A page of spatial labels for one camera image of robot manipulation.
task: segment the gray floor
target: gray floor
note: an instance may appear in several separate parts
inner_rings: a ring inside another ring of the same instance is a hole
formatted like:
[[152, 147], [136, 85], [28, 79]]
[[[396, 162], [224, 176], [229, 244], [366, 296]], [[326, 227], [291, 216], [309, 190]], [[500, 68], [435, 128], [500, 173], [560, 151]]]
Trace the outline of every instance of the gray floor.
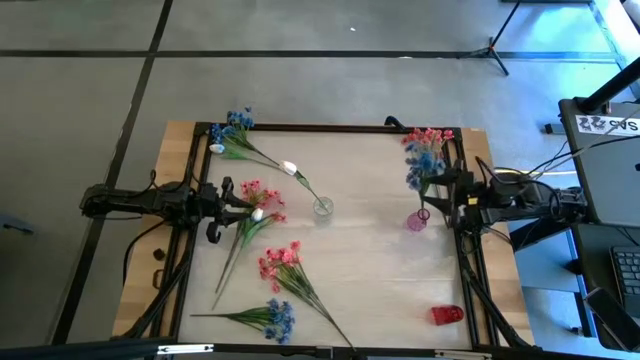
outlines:
[[[146, 50], [162, 4], [0, 2], [0, 50]], [[619, 4], [597, 5], [616, 40], [622, 33], [622, 55], [633, 56], [640, 36], [620, 20]], [[160, 48], [472, 50], [485, 46], [510, 7], [497, 0], [183, 0], [174, 2]], [[498, 48], [610, 51], [585, 5], [523, 5]], [[0, 230], [1, 347], [48, 339], [87, 225], [78, 203], [86, 187], [104, 179], [142, 63], [0, 57], [0, 213], [37, 228], [34, 236]], [[393, 114], [407, 125], [484, 128], [495, 164], [530, 169], [565, 140], [540, 132], [542, 124], [556, 120], [557, 101], [588, 95], [619, 71], [613, 61], [505, 63], [509, 77], [490, 60], [158, 59], [118, 185], [146, 185], [167, 121], [220, 121], [227, 110], [244, 105], [254, 107], [260, 122], [380, 124]], [[617, 99], [634, 98], [625, 91]], [[575, 183], [571, 177], [543, 179], [554, 186]], [[105, 229], [72, 341], [110, 335], [122, 256], [136, 228], [134, 222]], [[536, 341], [549, 350], [619, 357], [593, 342], [587, 347], [579, 339], [541, 335], [551, 329], [560, 334], [567, 318], [558, 309], [571, 307], [558, 292], [574, 286], [557, 267], [565, 245], [554, 239], [517, 256]], [[554, 282], [531, 271], [540, 257]]]

